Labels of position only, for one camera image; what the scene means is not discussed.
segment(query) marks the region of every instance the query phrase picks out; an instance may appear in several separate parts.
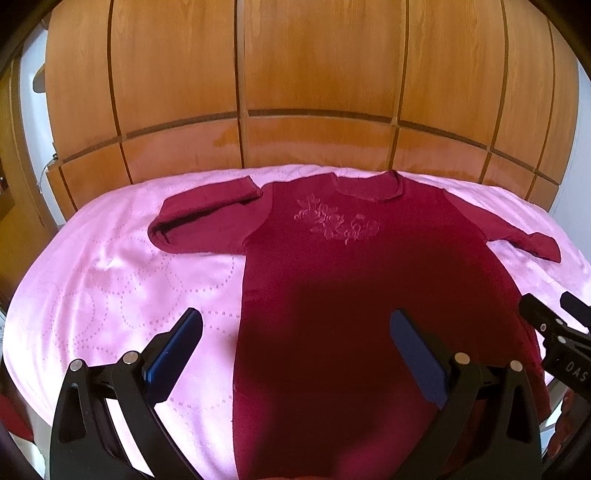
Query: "embroidered flower pattern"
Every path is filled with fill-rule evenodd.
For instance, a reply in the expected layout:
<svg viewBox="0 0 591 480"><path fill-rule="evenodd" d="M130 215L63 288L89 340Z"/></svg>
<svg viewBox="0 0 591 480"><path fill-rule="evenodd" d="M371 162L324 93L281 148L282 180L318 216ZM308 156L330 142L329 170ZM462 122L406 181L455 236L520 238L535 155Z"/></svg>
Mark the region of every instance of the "embroidered flower pattern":
<svg viewBox="0 0 591 480"><path fill-rule="evenodd" d="M379 231L378 222L366 220L360 213L350 222L345 222L345 216L337 213L338 207L320 203L313 193L308 195L306 201L298 200L297 203L301 210L294 215L294 220L309 223L312 226L310 232L322 233L327 240L344 240L347 245L351 239L367 240Z"/></svg>

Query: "wood grain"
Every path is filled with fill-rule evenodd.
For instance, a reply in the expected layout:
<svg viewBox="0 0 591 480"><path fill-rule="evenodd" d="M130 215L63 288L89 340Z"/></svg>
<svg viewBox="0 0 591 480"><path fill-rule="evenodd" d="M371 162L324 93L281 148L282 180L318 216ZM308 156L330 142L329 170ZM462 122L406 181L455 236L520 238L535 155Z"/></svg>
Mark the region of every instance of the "wood grain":
<svg viewBox="0 0 591 480"><path fill-rule="evenodd" d="M119 144L64 163L61 171L78 209L103 193L129 185Z"/></svg>
<svg viewBox="0 0 591 480"><path fill-rule="evenodd" d="M13 61L0 79L0 158L9 187L6 198L0 200L11 204L0 220L0 297L7 300L57 231L51 216L47 224L43 222L32 195L30 172L25 171L32 167L20 130L18 78Z"/></svg>
<svg viewBox="0 0 591 480"><path fill-rule="evenodd" d="M248 109L392 116L404 0L245 0Z"/></svg>
<svg viewBox="0 0 591 480"><path fill-rule="evenodd" d="M564 38L552 26L556 85L548 140L539 170L551 179L562 182L573 146L579 112L579 71L577 58Z"/></svg>
<svg viewBox="0 0 591 480"><path fill-rule="evenodd" d="M238 122L205 122L123 142L134 183L191 171L241 168Z"/></svg>
<svg viewBox="0 0 591 480"><path fill-rule="evenodd" d="M504 70L497 0L412 0L401 119L489 145Z"/></svg>
<svg viewBox="0 0 591 480"><path fill-rule="evenodd" d="M394 170L478 181L486 150L450 138L401 128Z"/></svg>
<svg viewBox="0 0 591 480"><path fill-rule="evenodd" d="M115 0L111 44L122 133L236 111L233 0Z"/></svg>
<svg viewBox="0 0 591 480"><path fill-rule="evenodd" d="M66 190L66 184L61 177L59 164L49 166L47 169L47 180L49 181L53 196L56 198L56 202L60 207L61 214L66 220L69 220L76 213L76 209Z"/></svg>
<svg viewBox="0 0 591 480"><path fill-rule="evenodd" d="M246 166L301 163L386 170L393 130L390 125L346 118L251 118Z"/></svg>
<svg viewBox="0 0 591 480"><path fill-rule="evenodd" d="M491 160L482 183L503 187L505 190L509 190L524 199L533 178L534 174L532 172L517 163L496 154L491 154Z"/></svg>
<svg viewBox="0 0 591 480"><path fill-rule="evenodd" d="M509 62L495 148L536 167L550 121L554 65L548 20L528 0L505 0Z"/></svg>
<svg viewBox="0 0 591 480"><path fill-rule="evenodd" d="M115 138L107 65L110 0L64 0L46 49L47 108L60 158Z"/></svg>
<svg viewBox="0 0 591 480"><path fill-rule="evenodd" d="M36 217L47 236L57 233L57 225L37 185L25 131L22 124L20 96L21 56L10 64L0 93L0 157L4 159L6 177L12 195L32 218Z"/></svg>
<svg viewBox="0 0 591 480"><path fill-rule="evenodd" d="M531 190L528 201L542 207L546 212L550 211L554 198L558 193L558 185L538 175L535 176L534 188Z"/></svg>
<svg viewBox="0 0 591 480"><path fill-rule="evenodd" d="M49 243L38 220L15 204L0 220L0 292L10 300L29 267Z"/></svg>

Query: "red sweater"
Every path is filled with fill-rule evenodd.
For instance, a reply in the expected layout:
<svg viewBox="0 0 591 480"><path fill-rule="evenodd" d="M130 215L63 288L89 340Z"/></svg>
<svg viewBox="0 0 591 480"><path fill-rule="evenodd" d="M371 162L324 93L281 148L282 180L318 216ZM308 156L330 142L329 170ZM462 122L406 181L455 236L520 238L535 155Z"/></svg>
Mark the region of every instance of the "red sweater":
<svg viewBox="0 0 591 480"><path fill-rule="evenodd" d="M233 379L242 480L395 472L437 413L389 337L401 307L452 351L520 360L539 417L550 414L535 332L486 242L559 262L554 239L395 172L199 187L167 199L148 234L167 252L246 255Z"/></svg>

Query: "bed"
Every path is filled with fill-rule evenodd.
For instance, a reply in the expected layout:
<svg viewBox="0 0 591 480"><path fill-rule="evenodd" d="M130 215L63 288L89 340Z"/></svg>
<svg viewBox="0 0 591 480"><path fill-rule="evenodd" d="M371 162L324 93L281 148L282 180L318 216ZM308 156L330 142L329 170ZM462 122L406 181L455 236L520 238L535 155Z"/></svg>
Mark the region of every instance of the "bed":
<svg viewBox="0 0 591 480"><path fill-rule="evenodd" d="M4 361L26 403L50 425L70 361L107 364L126 351L140 351L193 306L204 319L200 354L193 355L170 398L156 411L205 478L236 478L232 371L245 259L166 254L150 243L147 227L165 198L196 186L247 175L262 186L330 171L348 177L376 174L310 165L187 173L109 192L80 209L30 268L7 318ZM505 241L488 246L521 293L534 293L569 326L583 330L558 301L568 290L591 303L591 266L545 211L502 188L402 174L444 188L526 233L553 237L562 255L559 264ZM133 465L149 472L116 403L109 406Z"/></svg>

